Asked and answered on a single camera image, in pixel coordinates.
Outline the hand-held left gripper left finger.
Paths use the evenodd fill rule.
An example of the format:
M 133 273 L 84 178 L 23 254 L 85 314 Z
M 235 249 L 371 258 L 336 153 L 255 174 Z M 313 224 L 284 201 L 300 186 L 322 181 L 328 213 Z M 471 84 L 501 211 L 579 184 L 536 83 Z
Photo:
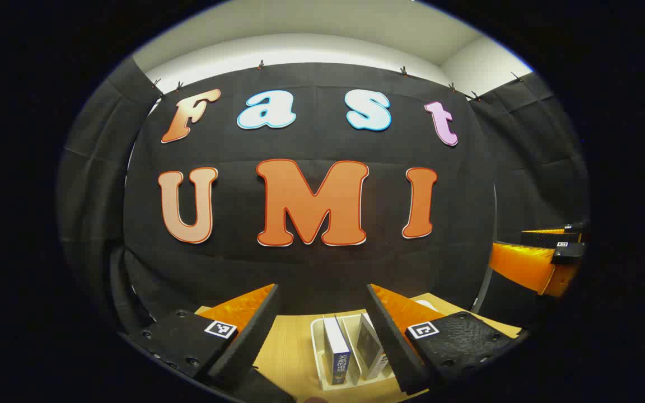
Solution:
M 182 378 L 231 392 L 240 387 L 269 335 L 280 306 L 274 283 L 200 311 L 182 298 L 146 302 L 128 286 L 134 347 Z

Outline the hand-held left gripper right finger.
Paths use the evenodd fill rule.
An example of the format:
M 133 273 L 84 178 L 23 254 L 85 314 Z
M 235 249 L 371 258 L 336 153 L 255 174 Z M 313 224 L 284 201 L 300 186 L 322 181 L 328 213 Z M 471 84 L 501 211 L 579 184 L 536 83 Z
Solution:
M 402 392 L 442 390 L 489 367 L 519 344 L 468 311 L 440 313 L 378 285 L 366 313 Z

